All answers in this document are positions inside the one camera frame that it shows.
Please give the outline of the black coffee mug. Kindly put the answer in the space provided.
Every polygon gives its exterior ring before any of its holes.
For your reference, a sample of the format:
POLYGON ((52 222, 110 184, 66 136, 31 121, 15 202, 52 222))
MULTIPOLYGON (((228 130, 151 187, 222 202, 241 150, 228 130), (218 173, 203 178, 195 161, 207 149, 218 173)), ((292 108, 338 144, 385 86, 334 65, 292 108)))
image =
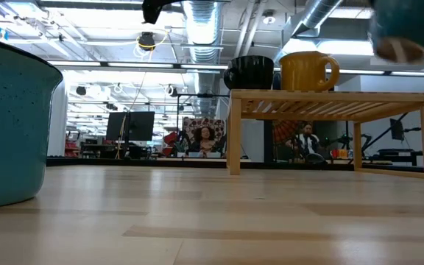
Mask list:
POLYGON ((274 76, 272 59, 260 55, 246 55, 227 64, 223 80, 227 88, 270 90, 274 76))

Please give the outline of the yellow coffee mug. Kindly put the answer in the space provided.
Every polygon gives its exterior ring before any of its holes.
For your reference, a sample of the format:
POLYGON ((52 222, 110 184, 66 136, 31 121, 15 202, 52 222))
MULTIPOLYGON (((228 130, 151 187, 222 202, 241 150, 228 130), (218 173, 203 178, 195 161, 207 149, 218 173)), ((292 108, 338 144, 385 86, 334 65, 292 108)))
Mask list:
POLYGON ((284 91, 328 91, 339 81, 339 63, 321 52, 291 53, 279 63, 284 91))

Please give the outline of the dark teal mug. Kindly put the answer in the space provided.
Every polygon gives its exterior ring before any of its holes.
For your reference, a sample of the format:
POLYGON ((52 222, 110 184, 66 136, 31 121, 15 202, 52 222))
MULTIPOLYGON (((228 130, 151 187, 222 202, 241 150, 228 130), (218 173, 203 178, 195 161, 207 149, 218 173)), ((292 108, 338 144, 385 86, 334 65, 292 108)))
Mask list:
POLYGON ((368 0, 368 37, 376 56, 393 63, 424 60, 424 0, 368 0))

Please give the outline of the black pole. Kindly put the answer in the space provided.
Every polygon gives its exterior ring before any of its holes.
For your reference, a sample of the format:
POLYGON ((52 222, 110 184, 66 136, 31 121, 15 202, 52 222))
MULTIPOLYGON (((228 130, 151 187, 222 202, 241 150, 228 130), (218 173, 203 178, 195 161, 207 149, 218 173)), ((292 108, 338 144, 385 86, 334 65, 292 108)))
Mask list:
POLYGON ((272 120, 264 120, 264 162, 271 163, 274 160, 274 139, 272 120))

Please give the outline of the orange patterned fabric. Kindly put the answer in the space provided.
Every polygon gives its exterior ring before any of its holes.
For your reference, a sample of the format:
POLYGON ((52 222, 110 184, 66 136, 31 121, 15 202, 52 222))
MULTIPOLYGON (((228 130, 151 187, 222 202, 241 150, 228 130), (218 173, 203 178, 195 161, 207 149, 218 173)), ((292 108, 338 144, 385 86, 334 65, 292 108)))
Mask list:
POLYGON ((272 122, 272 134, 274 144, 285 144, 288 140, 300 133, 301 121, 274 120, 272 122))

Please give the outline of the black computer monitor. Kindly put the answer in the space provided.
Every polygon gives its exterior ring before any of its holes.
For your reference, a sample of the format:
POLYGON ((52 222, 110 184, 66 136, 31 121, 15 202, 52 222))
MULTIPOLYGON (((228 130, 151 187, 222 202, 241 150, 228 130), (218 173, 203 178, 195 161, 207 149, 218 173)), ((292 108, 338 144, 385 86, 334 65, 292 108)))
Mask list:
POLYGON ((154 112, 110 113, 106 139, 109 141, 151 141, 154 127, 154 112))

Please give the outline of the black office chair back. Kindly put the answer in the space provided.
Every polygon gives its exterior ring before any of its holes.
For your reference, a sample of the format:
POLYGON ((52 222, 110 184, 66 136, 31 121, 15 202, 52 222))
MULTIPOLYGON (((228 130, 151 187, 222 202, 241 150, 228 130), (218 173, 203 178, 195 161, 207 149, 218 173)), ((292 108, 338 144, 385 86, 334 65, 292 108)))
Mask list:
POLYGON ((305 162, 309 164, 326 164, 326 159, 318 153, 309 153, 305 157, 305 162))

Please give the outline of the wooden slatted shelf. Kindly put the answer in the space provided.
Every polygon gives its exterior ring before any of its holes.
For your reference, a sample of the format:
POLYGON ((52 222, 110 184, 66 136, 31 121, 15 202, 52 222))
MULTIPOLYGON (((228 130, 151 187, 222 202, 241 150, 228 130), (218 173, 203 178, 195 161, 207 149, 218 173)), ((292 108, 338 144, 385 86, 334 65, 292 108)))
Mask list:
POLYGON ((241 120, 301 120, 353 122, 353 167, 357 172, 424 178, 424 93, 289 92, 233 90, 227 119, 227 168, 241 170, 241 120), (414 111, 420 112, 423 172, 365 169, 362 166, 361 125, 414 111))

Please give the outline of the long ceiling light strip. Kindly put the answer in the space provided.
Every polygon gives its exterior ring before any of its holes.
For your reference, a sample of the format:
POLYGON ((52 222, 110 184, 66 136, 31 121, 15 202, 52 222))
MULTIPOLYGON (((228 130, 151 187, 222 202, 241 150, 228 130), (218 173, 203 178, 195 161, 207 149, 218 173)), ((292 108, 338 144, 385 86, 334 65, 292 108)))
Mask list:
POLYGON ((341 69, 340 74, 341 75, 421 77, 421 78, 424 78, 424 71, 389 71, 389 70, 367 70, 367 69, 341 69))
POLYGON ((96 62, 96 61, 68 61, 68 60, 50 60, 54 66, 70 67, 115 67, 115 68, 174 68, 174 69, 193 69, 193 70, 225 70, 226 65, 208 65, 208 64, 180 64, 180 63, 122 63, 122 62, 96 62))

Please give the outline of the small black monitor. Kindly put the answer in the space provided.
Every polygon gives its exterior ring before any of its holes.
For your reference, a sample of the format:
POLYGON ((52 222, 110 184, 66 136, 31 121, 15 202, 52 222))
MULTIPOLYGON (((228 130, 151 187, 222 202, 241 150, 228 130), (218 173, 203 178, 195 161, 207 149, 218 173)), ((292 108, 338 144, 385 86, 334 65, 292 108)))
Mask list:
POLYGON ((404 140, 404 129, 402 122, 398 119, 390 119, 390 132, 393 140, 404 140))

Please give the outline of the black desk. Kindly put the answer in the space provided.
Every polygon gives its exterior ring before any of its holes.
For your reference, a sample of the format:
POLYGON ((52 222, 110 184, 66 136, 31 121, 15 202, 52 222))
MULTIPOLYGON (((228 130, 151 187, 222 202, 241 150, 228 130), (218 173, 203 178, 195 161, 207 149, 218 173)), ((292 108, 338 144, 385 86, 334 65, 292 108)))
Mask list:
POLYGON ((379 149, 374 155, 369 156, 369 160, 410 163, 412 166, 417 166, 417 158, 422 156, 422 151, 413 149, 379 149))

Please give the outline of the large teal speckled pot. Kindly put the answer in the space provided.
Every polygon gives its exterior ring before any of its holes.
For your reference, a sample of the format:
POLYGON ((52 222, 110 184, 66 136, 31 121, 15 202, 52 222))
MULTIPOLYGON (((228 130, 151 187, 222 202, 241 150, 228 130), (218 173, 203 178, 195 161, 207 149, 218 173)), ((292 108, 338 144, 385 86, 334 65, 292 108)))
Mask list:
POLYGON ((52 94, 63 75, 0 42, 0 206, 33 198, 46 169, 52 94))

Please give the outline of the black table frame rail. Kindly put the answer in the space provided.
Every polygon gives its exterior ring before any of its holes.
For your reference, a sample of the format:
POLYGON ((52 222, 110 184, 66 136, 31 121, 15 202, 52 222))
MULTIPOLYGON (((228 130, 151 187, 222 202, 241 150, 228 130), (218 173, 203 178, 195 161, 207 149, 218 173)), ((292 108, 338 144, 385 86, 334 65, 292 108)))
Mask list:
MULTIPOLYGON (((188 159, 165 158, 157 160, 116 160, 108 158, 62 158, 48 157, 46 166, 149 166, 175 168, 206 168, 226 169, 226 161, 219 159, 188 159)), ((351 164, 309 165, 299 163, 258 163, 241 162, 242 169, 285 169, 285 170, 325 170, 325 171, 353 171, 351 164)))

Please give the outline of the ribbed silver ceiling duct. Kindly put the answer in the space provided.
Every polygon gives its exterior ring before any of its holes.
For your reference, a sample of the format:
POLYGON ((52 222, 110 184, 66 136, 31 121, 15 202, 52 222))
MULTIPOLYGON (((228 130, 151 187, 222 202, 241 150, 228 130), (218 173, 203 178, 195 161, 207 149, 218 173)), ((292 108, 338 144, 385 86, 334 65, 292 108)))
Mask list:
POLYGON ((217 64, 219 50, 212 48, 219 43, 219 26, 222 4, 216 1, 183 1, 185 30, 194 63, 217 64))

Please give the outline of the smooth silver ceiling duct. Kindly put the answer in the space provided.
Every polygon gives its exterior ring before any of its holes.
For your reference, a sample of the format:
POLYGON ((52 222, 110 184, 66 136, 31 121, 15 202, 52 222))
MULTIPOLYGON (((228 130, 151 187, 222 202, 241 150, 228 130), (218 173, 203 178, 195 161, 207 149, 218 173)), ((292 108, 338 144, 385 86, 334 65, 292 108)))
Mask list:
POLYGON ((289 17, 281 30, 280 50, 274 57, 275 63, 284 56, 285 48, 292 38, 316 38, 320 27, 343 0, 308 0, 303 11, 289 17))

